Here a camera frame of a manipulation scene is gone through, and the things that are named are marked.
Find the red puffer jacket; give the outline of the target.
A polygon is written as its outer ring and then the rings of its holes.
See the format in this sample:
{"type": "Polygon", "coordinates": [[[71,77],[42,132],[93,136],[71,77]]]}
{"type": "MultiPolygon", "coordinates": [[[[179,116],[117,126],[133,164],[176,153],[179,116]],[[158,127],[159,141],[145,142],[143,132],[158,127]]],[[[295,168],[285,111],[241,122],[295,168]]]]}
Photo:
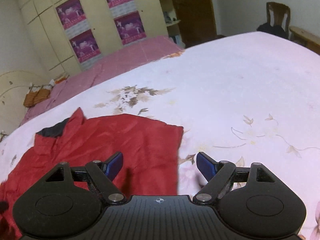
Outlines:
{"type": "Polygon", "coordinates": [[[114,184],[125,196],[176,195],[178,149],[183,127],[121,114],[87,119],[81,109],[35,135],[34,145],[1,183],[1,239],[18,239],[14,202],[55,165],[72,167],[121,152],[124,164],[114,184]]]}

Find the open corner shelf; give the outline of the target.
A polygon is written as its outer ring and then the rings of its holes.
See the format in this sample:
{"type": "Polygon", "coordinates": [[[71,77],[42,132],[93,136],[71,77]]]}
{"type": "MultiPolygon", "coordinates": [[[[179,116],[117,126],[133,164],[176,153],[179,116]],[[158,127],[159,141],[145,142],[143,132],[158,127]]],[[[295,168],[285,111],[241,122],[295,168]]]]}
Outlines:
{"type": "Polygon", "coordinates": [[[185,43],[182,41],[179,24],[181,20],[176,14],[174,0],[159,0],[168,36],[181,48],[185,49],[185,43]]]}

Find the pink bed sheet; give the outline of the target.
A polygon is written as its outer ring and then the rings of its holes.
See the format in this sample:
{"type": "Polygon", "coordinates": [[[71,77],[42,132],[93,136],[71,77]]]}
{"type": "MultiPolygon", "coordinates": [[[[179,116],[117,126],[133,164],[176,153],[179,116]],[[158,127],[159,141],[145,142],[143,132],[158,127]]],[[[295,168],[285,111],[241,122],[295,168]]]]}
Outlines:
{"type": "Polygon", "coordinates": [[[97,61],[89,70],[55,85],[49,98],[27,110],[21,124],[64,103],[83,91],[149,62],[179,56],[184,49],[165,36],[147,38],[97,61]]]}

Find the cream wardrobe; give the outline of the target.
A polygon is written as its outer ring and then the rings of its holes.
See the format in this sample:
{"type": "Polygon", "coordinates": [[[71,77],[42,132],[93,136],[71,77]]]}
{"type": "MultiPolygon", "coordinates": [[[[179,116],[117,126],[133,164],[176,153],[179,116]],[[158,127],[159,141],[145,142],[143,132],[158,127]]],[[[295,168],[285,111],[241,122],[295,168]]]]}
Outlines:
{"type": "Polygon", "coordinates": [[[51,77],[77,74],[98,59],[167,35],[160,0],[17,0],[29,37],[51,77]]]}

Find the lower left purple poster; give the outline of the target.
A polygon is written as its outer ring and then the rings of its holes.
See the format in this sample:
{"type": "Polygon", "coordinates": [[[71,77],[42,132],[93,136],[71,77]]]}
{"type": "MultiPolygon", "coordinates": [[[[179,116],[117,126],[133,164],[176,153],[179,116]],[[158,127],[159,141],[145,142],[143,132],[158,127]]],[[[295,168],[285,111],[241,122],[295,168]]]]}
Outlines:
{"type": "Polygon", "coordinates": [[[71,38],[70,44],[83,71],[91,68],[103,56],[91,29],[71,38]]]}

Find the wooden side table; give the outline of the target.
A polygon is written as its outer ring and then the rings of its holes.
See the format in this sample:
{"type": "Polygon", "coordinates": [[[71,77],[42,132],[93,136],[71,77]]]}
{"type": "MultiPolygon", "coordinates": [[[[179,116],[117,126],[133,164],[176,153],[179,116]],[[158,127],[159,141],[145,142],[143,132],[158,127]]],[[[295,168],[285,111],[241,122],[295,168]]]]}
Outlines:
{"type": "Polygon", "coordinates": [[[295,26],[290,26],[289,31],[291,31],[291,41],[320,54],[320,37],[295,26]]]}

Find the brown wooden door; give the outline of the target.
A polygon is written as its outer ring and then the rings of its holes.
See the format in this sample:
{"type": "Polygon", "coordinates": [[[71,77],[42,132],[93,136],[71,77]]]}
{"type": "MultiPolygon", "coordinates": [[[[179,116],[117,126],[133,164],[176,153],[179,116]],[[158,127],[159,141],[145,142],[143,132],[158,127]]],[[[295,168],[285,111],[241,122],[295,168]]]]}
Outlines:
{"type": "Polygon", "coordinates": [[[216,24],[212,0],[173,0],[179,29],[186,47],[213,40],[216,24]]]}

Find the cream round headboard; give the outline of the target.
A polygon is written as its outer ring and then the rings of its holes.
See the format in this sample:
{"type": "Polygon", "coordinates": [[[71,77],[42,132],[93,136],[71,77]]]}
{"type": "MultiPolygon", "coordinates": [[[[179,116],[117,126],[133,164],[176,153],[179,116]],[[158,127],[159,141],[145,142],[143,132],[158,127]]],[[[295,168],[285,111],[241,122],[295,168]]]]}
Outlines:
{"type": "Polygon", "coordinates": [[[33,72],[16,70],[1,74],[1,131],[10,134],[20,126],[27,109],[23,102],[32,84],[44,85],[50,78],[33,72]]]}

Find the wooden chair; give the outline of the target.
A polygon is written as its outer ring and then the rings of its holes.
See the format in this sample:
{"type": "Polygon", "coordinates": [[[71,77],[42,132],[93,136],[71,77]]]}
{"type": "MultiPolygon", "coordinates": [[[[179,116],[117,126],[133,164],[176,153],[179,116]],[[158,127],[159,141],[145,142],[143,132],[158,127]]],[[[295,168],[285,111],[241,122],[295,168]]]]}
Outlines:
{"type": "Polygon", "coordinates": [[[289,25],[291,20],[291,9],[289,6],[277,3],[266,3],[267,23],[271,24],[271,14],[273,14],[273,25],[282,27],[284,25],[285,37],[289,38],[289,25]]]}

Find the upper left purple poster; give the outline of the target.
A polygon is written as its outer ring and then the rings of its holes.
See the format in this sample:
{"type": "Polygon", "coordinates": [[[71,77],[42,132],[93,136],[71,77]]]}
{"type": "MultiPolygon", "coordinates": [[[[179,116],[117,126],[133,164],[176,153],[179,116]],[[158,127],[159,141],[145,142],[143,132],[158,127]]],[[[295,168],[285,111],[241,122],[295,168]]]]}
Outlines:
{"type": "Polygon", "coordinates": [[[56,7],[56,12],[69,40],[90,29],[80,0],[65,1],[56,7]]]}

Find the lower right purple poster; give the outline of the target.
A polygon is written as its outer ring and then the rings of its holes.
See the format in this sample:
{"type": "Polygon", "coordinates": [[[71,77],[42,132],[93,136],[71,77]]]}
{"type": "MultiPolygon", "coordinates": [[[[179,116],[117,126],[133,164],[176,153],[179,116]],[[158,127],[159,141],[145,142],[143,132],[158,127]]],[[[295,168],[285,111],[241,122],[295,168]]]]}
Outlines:
{"type": "Polygon", "coordinates": [[[138,11],[115,18],[114,22],[122,45],[126,46],[146,38],[146,32],[138,11]]]}

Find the dark clothes on chair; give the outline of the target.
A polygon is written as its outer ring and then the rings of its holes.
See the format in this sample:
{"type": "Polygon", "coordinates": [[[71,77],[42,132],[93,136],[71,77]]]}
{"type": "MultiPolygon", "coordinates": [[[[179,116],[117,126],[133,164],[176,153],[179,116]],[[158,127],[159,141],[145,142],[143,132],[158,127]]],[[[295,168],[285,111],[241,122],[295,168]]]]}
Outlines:
{"type": "Polygon", "coordinates": [[[280,25],[272,26],[269,23],[264,23],[257,28],[257,31],[288,39],[287,33],[280,25]]]}

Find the floral white bed quilt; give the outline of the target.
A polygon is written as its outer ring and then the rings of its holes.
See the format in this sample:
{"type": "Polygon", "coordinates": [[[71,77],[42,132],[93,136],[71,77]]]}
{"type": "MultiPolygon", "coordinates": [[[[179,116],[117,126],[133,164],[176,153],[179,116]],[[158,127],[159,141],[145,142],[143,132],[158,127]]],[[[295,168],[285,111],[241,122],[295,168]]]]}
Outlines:
{"type": "Polygon", "coordinates": [[[6,180],[35,133],[81,108],[88,118],[121,113],[182,126],[180,194],[204,178],[203,151],[238,166],[260,162],[304,202],[300,231],[319,239],[319,56],[288,40],[247,33],[187,49],[96,85],[30,120],[1,143],[6,180]]]}

